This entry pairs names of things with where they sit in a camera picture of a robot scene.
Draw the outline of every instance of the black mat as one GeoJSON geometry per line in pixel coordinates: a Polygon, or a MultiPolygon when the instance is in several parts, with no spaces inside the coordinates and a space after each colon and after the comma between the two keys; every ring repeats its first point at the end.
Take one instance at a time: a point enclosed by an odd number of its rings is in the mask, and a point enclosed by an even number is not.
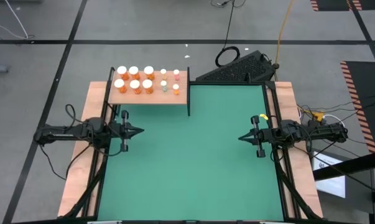
{"type": "Polygon", "coordinates": [[[375,62],[341,62],[341,67],[353,106],[361,108],[357,118],[367,148],[375,152],[375,62]]]}
{"type": "Polygon", "coordinates": [[[375,106],[366,108],[366,106],[375,102],[375,97],[368,98],[369,96],[375,95],[375,62],[346,62],[346,65],[348,66],[355,90],[357,91],[356,94],[363,107],[368,129],[371,130],[373,139],[369,140],[375,142],[375,106]]]}
{"type": "Polygon", "coordinates": [[[349,11],[346,0],[311,0],[310,2],[314,11],[349,11]]]}
{"type": "MultiPolygon", "coordinates": [[[[349,11],[351,3],[347,0],[311,0],[315,11],[349,11]]],[[[375,10],[375,0],[352,0],[357,10],[375,10]]]]}

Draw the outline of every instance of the black metal frame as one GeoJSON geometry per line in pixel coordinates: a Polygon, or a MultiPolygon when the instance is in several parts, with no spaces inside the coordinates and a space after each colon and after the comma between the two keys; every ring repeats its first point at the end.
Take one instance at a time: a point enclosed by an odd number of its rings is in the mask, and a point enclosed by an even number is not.
{"type": "MultiPolygon", "coordinates": [[[[102,112],[101,112],[101,117],[103,119],[105,119],[106,115],[108,113],[108,108],[110,108],[110,110],[111,110],[110,120],[116,119],[116,115],[119,114],[119,110],[120,110],[120,105],[113,105],[113,107],[111,107],[111,105],[108,103],[109,90],[111,88],[111,81],[112,81],[112,78],[113,78],[113,73],[114,73],[114,68],[112,67],[111,70],[110,70],[110,73],[109,73],[107,84],[106,84],[106,92],[105,92],[105,95],[104,95],[103,108],[102,108],[102,112]]],[[[188,68],[188,78],[190,78],[190,69],[189,68],[188,68]]],[[[251,83],[248,83],[248,82],[197,82],[197,81],[191,82],[190,80],[188,80],[188,84],[187,84],[187,86],[188,86],[188,88],[187,88],[187,91],[188,91],[188,94],[187,94],[188,114],[190,114],[190,86],[191,85],[241,85],[241,86],[253,85],[253,86],[261,86],[262,90],[263,90],[264,104],[265,104],[267,116],[268,117],[272,116],[271,112],[270,112],[269,98],[268,98],[268,94],[267,94],[267,90],[270,90],[271,93],[272,93],[272,100],[273,100],[274,111],[275,111],[275,115],[273,115],[273,116],[275,116],[275,118],[277,120],[277,124],[279,124],[280,121],[281,121],[281,113],[280,113],[280,108],[279,108],[279,102],[278,102],[278,99],[277,99],[277,94],[276,94],[276,91],[275,91],[275,83],[274,82],[251,82],[251,83]]],[[[271,119],[269,120],[269,125],[273,127],[273,123],[272,123],[271,119]]],[[[276,153],[273,153],[274,160],[278,161],[279,157],[278,157],[277,149],[275,148],[274,145],[272,145],[272,150],[273,150],[273,152],[276,152],[276,153]]],[[[107,147],[106,149],[104,149],[104,151],[108,153],[109,148],[107,147]]],[[[287,173],[287,177],[290,180],[290,182],[292,183],[292,185],[294,185],[294,180],[293,180],[292,169],[291,169],[291,165],[290,165],[288,151],[285,150],[282,153],[283,153],[283,160],[285,162],[285,171],[287,173]]],[[[35,224],[35,223],[59,223],[59,224],[60,223],[78,223],[79,224],[79,223],[87,223],[87,222],[92,222],[92,221],[97,220],[98,211],[99,211],[99,207],[100,207],[101,193],[103,191],[103,183],[104,183],[106,163],[107,163],[107,157],[103,157],[103,161],[102,161],[102,165],[101,165],[102,168],[100,169],[102,174],[100,174],[101,179],[97,183],[98,184],[98,194],[97,194],[97,198],[96,198],[96,205],[94,205],[95,206],[95,212],[94,212],[93,216],[87,216],[89,207],[92,206],[90,204],[90,197],[88,197],[88,200],[86,200],[86,202],[84,203],[83,208],[82,208],[82,211],[83,211],[82,217],[78,217],[78,218],[66,217],[66,218],[59,218],[59,219],[56,219],[56,220],[42,220],[42,221],[36,221],[36,222],[25,222],[24,224],[35,224]]],[[[88,183],[92,183],[94,177],[96,176],[97,164],[98,164],[98,154],[93,155],[93,160],[92,160],[91,168],[90,168],[90,178],[89,178],[88,183]]],[[[306,220],[306,219],[302,219],[301,216],[300,216],[299,206],[297,205],[297,202],[294,198],[292,199],[292,204],[293,204],[295,218],[290,218],[289,213],[288,213],[286,198],[285,198],[284,184],[283,184],[282,179],[280,178],[281,172],[282,172],[280,169],[281,169],[280,165],[277,166],[277,164],[275,162],[275,171],[276,171],[276,174],[277,174],[277,183],[278,183],[278,186],[279,186],[280,202],[281,202],[281,205],[282,205],[282,213],[283,213],[283,217],[284,217],[285,222],[340,224],[340,222],[329,222],[329,221],[326,221],[326,220],[312,220],[312,219],[306,220]]],[[[184,221],[181,221],[181,220],[180,221],[159,221],[159,220],[129,221],[129,220],[126,220],[126,221],[124,221],[123,220],[123,224],[125,224],[125,223],[133,223],[133,224],[136,224],[136,223],[145,223],[145,224],[146,223],[153,223],[153,224],[159,224],[159,223],[165,223],[165,224],[176,224],[176,223],[181,223],[181,224],[182,223],[183,224],[188,224],[188,223],[196,223],[196,224],[197,223],[200,223],[200,224],[201,223],[229,223],[230,224],[230,223],[259,223],[259,222],[258,221],[245,221],[245,220],[223,221],[223,222],[198,221],[198,220],[192,220],[192,221],[189,221],[189,220],[184,220],[184,221]]]]}
{"type": "MultiPolygon", "coordinates": [[[[111,88],[111,80],[113,78],[113,72],[114,72],[114,68],[111,68],[110,70],[110,75],[109,75],[109,79],[108,79],[108,82],[107,82],[107,85],[106,85],[106,94],[104,96],[104,103],[103,103],[103,110],[102,110],[102,118],[103,118],[103,115],[105,116],[106,114],[106,105],[109,105],[107,103],[107,100],[108,100],[108,95],[109,95],[109,88],[111,88]]],[[[271,113],[270,113],[270,108],[269,108],[269,100],[268,100],[268,95],[267,95],[267,86],[271,85],[271,83],[273,83],[273,86],[274,86],[274,82],[251,82],[251,83],[247,83],[247,82],[197,82],[197,81],[190,81],[190,68],[188,67],[187,68],[187,76],[188,76],[188,81],[187,81],[187,111],[188,111],[188,115],[190,115],[190,87],[192,85],[253,85],[253,86],[262,86],[262,89],[263,89],[263,96],[264,96],[264,104],[265,104],[265,108],[266,108],[266,114],[270,117],[271,116],[271,113]]],[[[278,105],[278,99],[277,99],[277,94],[275,92],[275,86],[274,88],[269,88],[272,92],[272,99],[273,99],[273,104],[275,105],[274,109],[275,109],[275,115],[277,117],[277,123],[279,123],[281,121],[281,115],[280,115],[280,110],[279,110],[279,105],[278,105]]],[[[119,111],[120,109],[120,105],[114,105],[113,106],[113,111],[112,111],[112,114],[111,114],[111,119],[115,119],[116,118],[116,113],[113,113],[114,111],[119,111]]],[[[278,154],[277,153],[274,153],[275,155],[275,159],[279,159],[278,158],[278,154]]],[[[283,155],[284,158],[287,158],[288,157],[288,162],[285,163],[285,167],[287,168],[287,172],[289,170],[289,178],[290,178],[290,181],[292,181],[293,183],[293,178],[292,178],[292,171],[291,171],[291,166],[290,166],[290,163],[289,163],[289,156],[288,154],[284,154],[283,155]]],[[[91,173],[90,173],[90,176],[94,176],[95,174],[92,172],[94,170],[96,170],[96,166],[97,166],[97,157],[96,158],[93,158],[93,159],[96,159],[96,161],[93,161],[91,163],[91,173]]],[[[104,157],[103,158],[103,161],[102,163],[104,164],[104,174],[105,174],[105,167],[106,167],[106,164],[107,164],[107,157],[104,157]]],[[[278,182],[278,185],[279,185],[279,193],[280,193],[280,201],[281,201],[281,205],[282,205],[282,213],[283,213],[283,217],[284,219],[288,218],[288,209],[287,209],[287,204],[286,204],[286,199],[285,199],[285,194],[284,194],[284,186],[283,186],[283,183],[281,181],[281,178],[280,178],[280,172],[277,171],[277,166],[275,166],[275,169],[276,169],[276,174],[277,174],[277,182],[278,182]]],[[[103,178],[102,180],[100,180],[99,182],[99,188],[98,188],[98,194],[97,194],[97,198],[96,198],[96,207],[95,207],[95,213],[94,213],[94,216],[97,217],[98,215],[98,210],[99,210],[99,207],[100,207],[100,198],[101,198],[101,193],[102,193],[102,190],[103,190],[103,182],[104,182],[104,175],[103,175],[103,178]]],[[[85,210],[88,210],[88,207],[89,207],[89,203],[87,203],[87,206],[85,208],[85,210]]],[[[159,223],[160,221],[123,221],[123,223],[159,223]]],[[[164,223],[186,223],[188,221],[161,221],[161,223],[164,222],[164,223]]],[[[217,222],[217,223],[234,223],[234,222],[217,222]]]]}

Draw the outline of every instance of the white bottle cap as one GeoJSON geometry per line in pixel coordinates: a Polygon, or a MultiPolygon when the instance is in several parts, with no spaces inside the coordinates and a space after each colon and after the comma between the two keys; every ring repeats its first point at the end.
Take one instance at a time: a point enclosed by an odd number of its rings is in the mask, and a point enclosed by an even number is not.
{"type": "Polygon", "coordinates": [[[125,83],[124,83],[124,80],[122,80],[122,79],[117,79],[117,80],[115,80],[115,82],[114,82],[114,86],[116,87],[116,88],[121,88],[122,86],[124,86],[125,85],[125,83]]]}
{"type": "Polygon", "coordinates": [[[126,73],[126,67],[125,66],[120,66],[117,68],[117,72],[120,75],[124,75],[126,73]]]}
{"type": "Polygon", "coordinates": [[[152,87],[152,81],[151,80],[144,80],[143,81],[143,88],[150,88],[152,87]]]}
{"type": "Polygon", "coordinates": [[[144,73],[146,73],[147,75],[150,75],[154,72],[154,68],[152,68],[151,66],[147,66],[146,68],[144,68],[144,73]]]}
{"type": "Polygon", "coordinates": [[[136,75],[139,72],[139,69],[136,66],[132,66],[129,68],[129,73],[131,75],[136,75]]]}
{"type": "Polygon", "coordinates": [[[137,89],[140,86],[140,82],[138,80],[132,80],[130,86],[132,89],[137,89]]]}

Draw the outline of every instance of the green mat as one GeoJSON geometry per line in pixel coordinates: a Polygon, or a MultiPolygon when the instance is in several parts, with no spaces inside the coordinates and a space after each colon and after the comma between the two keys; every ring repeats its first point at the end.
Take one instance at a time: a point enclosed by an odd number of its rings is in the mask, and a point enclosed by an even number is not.
{"type": "Polygon", "coordinates": [[[266,113],[261,86],[193,85],[190,117],[185,105],[121,109],[145,131],[108,159],[98,220],[283,220],[271,146],[259,159],[238,141],[266,113]]]}

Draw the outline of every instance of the gray floor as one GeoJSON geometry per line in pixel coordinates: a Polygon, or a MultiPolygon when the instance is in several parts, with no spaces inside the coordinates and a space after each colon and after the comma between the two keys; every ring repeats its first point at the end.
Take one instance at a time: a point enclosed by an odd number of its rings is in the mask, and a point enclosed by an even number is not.
{"type": "MultiPolygon", "coordinates": [[[[81,0],[45,0],[42,4],[13,3],[28,33],[35,39],[68,39],[81,0]]],[[[272,39],[278,37],[288,1],[247,0],[235,9],[230,39],[272,39]]],[[[193,0],[89,0],[76,39],[150,40],[223,39],[230,7],[218,9],[208,1],[193,0]]],[[[360,12],[375,40],[375,11],[360,12]]],[[[0,24],[22,35],[7,6],[0,4],[0,24]]],[[[0,29],[3,39],[15,39],[0,29]]],[[[310,1],[295,2],[284,30],[289,40],[364,40],[352,12],[315,12],[310,1]]],[[[275,45],[237,45],[241,54],[254,50],[275,57],[275,45]]],[[[64,45],[0,45],[0,64],[11,65],[0,74],[0,222],[7,209],[32,134],[40,119],[64,45]]],[[[214,59],[222,45],[73,45],[63,71],[47,122],[64,125],[70,119],[64,106],[71,103],[81,114],[90,81],[106,80],[111,66],[119,65],[186,69],[192,79],[216,68],[214,59]]],[[[234,55],[225,54],[221,63],[234,55]]],[[[294,86],[298,104],[329,107],[350,101],[340,61],[374,61],[365,45],[282,45],[279,79],[294,86]]],[[[350,113],[333,115],[343,118],[350,113]]],[[[363,141],[356,117],[346,120],[352,139],[363,141]]],[[[315,142],[323,147],[323,142],[315,142]]],[[[347,141],[341,146],[359,155],[368,153],[362,144],[347,141]]],[[[64,175],[72,154],[72,142],[45,147],[55,170],[64,175]]],[[[331,147],[330,152],[353,158],[331,147]]],[[[64,181],[54,176],[44,155],[37,151],[14,215],[14,222],[55,218],[64,181]]],[[[367,215],[335,205],[332,197],[320,197],[325,217],[343,222],[367,223],[367,215]]]]}

